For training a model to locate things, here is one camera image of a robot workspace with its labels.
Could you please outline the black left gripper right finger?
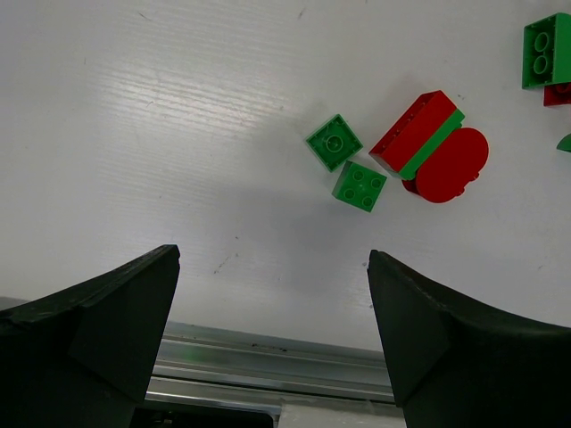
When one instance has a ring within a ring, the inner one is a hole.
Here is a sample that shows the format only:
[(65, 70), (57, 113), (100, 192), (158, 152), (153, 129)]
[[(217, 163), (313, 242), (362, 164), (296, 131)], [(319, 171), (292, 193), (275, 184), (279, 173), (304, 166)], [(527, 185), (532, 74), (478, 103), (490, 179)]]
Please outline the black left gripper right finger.
[(409, 427), (567, 427), (570, 331), (484, 304), (383, 251), (368, 282)]

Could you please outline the green lego brick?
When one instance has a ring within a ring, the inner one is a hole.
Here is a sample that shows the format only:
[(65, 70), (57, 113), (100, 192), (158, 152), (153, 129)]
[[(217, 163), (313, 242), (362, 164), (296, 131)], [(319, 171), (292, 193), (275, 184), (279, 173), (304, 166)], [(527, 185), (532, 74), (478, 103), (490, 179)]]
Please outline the green lego brick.
[(523, 32), (522, 88), (570, 82), (570, 15), (555, 13)]

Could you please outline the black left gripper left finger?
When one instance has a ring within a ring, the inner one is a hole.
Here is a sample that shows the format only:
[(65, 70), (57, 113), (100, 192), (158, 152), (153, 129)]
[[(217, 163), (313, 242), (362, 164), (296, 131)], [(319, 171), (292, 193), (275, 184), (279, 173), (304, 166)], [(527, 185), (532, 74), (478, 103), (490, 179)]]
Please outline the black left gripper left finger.
[(142, 404), (180, 271), (165, 244), (1, 312), (3, 427), (127, 427)]

